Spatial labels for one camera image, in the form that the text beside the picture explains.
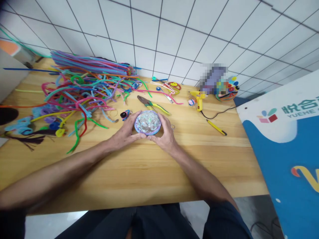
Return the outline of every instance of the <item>floor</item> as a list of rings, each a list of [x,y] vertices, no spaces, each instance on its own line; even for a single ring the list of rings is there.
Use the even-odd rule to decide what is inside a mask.
[[[271,221],[276,218],[276,212],[273,207],[270,196],[255,196],[235,198],[240,209],[243,220],[248,228],[255,225],[252,230],[254,239],[272,239],[265,231],[271,229]],[[209,206],[204,201],[183,202],[180,204],[181,213],[190,221],[194,231],[199,238],[203,236],[204,224],[207,220]],[[72,225],[77,219],[83,216],[86,211],[57,213],[39,216],[28,216],[26,219],[26,236],[25,239],[54,239],[62,231]],[[274,226],[274,236],[277,239],[284,239],[281,230]]]

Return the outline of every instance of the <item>black cable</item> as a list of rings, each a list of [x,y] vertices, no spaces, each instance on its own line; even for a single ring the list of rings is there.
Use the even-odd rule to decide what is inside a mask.
[[[207,118],[207,119],[209,119],[209,120],[212,120],[212,119],[214,119],[218,114],[225,113],[226,111],[231,110],[231,109],[234,109],[234,108],[236,108],[236,107],[237,107],[237,106],[232,107],[232,108],[228,108],[227,110],[225,110],[225,111],[223,111],[223,112],[218,112],[213,118],[208,118],[208,117],[206,117],[206,116],[204,115],[204,113],[203,113],[202,110],[201,110],[200,112],[202,113],[202,115],[203,115],[205,118]]]

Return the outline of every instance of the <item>pliers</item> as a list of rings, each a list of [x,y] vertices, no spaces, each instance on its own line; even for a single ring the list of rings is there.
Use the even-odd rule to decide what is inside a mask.
[[[158,104],[155,104],[155,103],[152,103],[151,101],[145,99],[144,97],[142,96],[137,96],[137,98],[149,109],[149,110],[152,110],[152,111],[155,111],[152,106],[155,106],[157,108],[159,108],[161,111],[163,111],[163,113],[165,113],[166,115],[170,115],[170,113],[165,110],[162,106],[158,105]]]

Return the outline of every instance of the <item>logo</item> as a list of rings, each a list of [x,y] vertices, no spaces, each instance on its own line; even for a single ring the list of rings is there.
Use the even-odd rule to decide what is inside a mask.
[[[257,116],[259,118],[259,121],[261,123],[272,123],[274,122],[277,118],[277,116],[275,115],[277,109],[273,108],[271,109],[268,114],[267,111],[262,111],[262,115],[263,116]]]

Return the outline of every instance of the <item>black object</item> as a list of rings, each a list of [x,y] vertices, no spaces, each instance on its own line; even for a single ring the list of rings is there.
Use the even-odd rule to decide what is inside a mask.
[[[123,119],[123,118],[125,118],[125,117],[127,116],[127,113],[124,111],[124,112],[122,112],[122,113],[120,114],[120,116],[121,116],[121,118]]]
[[[19,111],[14,108],[0,108],[0,125],[10,123],[19,115]]]

